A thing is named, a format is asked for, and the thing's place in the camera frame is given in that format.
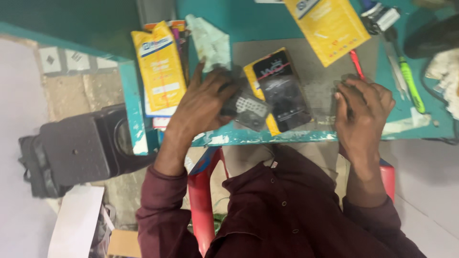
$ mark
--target person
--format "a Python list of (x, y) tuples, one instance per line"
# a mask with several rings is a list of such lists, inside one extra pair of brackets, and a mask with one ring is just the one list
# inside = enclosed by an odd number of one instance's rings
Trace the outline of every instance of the person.
[[(203, 66), (198, 64), (145, 176), (136, 214), (142, 258), (201, 257), (187, 229), (191, 212), (180, 209), (184, 160), (196, 135), (231, 121), (219, 111), (237, 90), (222, 70), (201, 82)], [(335, 98), (337, 136), (352, 166), (342, 210), (332, 179), (319, 166), (275, 145), (275, 168), (261, 161), (223, 182), (230, 192), (228, 215), (206, 257), (425, 257), (400, 230), (381, 180), (378, 145), (395, 105), (391, 91), (348, 78)]]

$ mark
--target man's right hand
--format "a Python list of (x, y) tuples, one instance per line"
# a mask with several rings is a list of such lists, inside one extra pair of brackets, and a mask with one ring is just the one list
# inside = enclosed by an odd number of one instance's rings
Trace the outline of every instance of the man's right hand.
[(379, 141), (395, 106), (392, 92), (379, 84), (347, 79), (338, 85), (335, 127), (358, 177), (370, 179), (368, 168), (379, 166)]

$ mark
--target maroon shirt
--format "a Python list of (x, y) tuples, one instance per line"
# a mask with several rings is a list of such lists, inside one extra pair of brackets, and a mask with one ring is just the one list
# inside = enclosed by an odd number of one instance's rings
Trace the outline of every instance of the maroon shirt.
[[(333, 181), (298, 152), (282, 148), (276, 168), (258, 164), (223, 182), (228, 216), (206, 257), (425, 257), (400, 230), (391, 199), (362, 208), (343, 199)], [(143, 258), (201, 257), (180, 209), (187, 174), (165, 176), (148, 168), (137, 211)]]

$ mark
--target shirt sleeve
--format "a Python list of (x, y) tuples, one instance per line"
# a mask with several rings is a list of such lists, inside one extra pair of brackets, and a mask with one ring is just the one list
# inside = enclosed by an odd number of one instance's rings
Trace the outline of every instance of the shirt sleeve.
[(180, 209), (187, 179), (185, 169), (181, 176), (163, 175), (153, 166), (147, 169), (136, 214), (142, 258), (201, 257), (187, 229), (191, 212)]
[(379, 207), (363, 208), (343, 198), (343, 213), (391, 249), (397, 257), (425, 258), (419, 248), (400, 230), (398, 213), (388, 196)]

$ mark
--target screwdriver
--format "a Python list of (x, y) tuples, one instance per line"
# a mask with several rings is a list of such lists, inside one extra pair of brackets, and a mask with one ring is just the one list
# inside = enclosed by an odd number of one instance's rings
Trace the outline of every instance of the screwdriver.
[(384, 36), (386, 37), (387, 41), (392, 42), (392, 44), (394, 45), (395, 52), (398, 56), (400, 70), (402, 71), (405, 82), (408, 84), (408, 88), (413, 99), (414, 107), (419, 113), (424, 114), (424, 102), (422, 101), (421, 96), (419, 96), (418, 89), (416, 88), (416, 84), (414, 83), (413, 73), (411, 72), (411, 68), (409, 67), (409, 64), (406, 62), (406, 58), (403, 56), (403, 53), (400, 50), (400, 47), (398, 46), (397, 29), (395, 29), (393, 26), (390, 27), (385, 31)]

